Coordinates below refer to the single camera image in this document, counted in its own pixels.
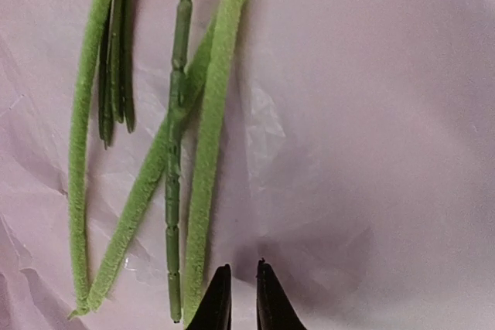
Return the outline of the pink rose fake flower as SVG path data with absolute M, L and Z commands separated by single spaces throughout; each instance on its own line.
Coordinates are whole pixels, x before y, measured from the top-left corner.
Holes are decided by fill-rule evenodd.
M 220 0 L 196 50 L 187 76 L 200 89 L 202 104 L 186 235 L 183 325 L 188 327 L 203 297 L 210 211 L 217 173 L 227 85 L 241 12 L 247 0 Z

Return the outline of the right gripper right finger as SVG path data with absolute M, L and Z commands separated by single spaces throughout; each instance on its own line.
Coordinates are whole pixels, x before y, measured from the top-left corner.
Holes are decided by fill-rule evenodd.
M 257 267 L 256 319 L 260 330 L 306 330 L 292 307 L 272 266 L 264 259 Z

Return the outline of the pink wrapping paper sheet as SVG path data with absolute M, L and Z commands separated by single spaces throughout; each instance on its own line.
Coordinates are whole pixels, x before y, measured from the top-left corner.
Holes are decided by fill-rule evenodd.
M 96 313 L 74 305 L 73 85 L 90 0 L 1 0 L 1 327 L 171 329 L 163 194 Z M 235 329 L 275 269 L 310 329 L 494 327 L 494 0 L 250 0 L 210 263 Z

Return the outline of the yellow fake flower bunch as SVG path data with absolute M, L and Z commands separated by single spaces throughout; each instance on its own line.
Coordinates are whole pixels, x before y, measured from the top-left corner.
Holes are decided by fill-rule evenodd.
M 108 148 L 113 143 L 114 125 L 135 129 L 132 79 L 134 29 L 133 0 L 111 0 L 99 51 L 98 133 Z

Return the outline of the blue white fake flower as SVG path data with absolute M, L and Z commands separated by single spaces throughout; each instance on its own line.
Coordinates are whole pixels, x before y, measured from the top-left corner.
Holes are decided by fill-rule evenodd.
M 182 317 L 179 272 L 179 176 L 183 135 L 183 93 L 186 83 L 185 68 L 192 12 L 193 0 L 178 1 L 172 44 L 167 111 L 166 264 L 170 318 L 175 324 L 179 323 Z

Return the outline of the white fake flower stem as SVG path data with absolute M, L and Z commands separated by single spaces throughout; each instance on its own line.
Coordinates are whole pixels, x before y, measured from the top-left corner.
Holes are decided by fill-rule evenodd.
M 167 111 L 145 151 L 145 157 L 120 206 L 97 196 L 97 184 L 87 177 L 87 141 L 90 115 L 98 119 L 99 51 L 111 0 L 92 0 L 84 30 L 77 81 L 74 87 L 68 160 L 70 256 L 76 307 L 73 316 L 95 312 L 111 292 L 131 242 L 135 238 L 155 191 L 163 189 L 166 209 Z M 201 108 L 199 87 L 187 71 L 195 53 L 189 53 L 183 93 L 183 136 L 192 113 Z M 181 305 L 185 257 L 179 255 Z

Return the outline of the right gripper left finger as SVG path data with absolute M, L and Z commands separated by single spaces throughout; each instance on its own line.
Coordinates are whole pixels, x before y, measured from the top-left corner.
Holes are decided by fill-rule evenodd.
M 191 321 L 193 330 L 231 330 L 231 268 L 219 266 Z

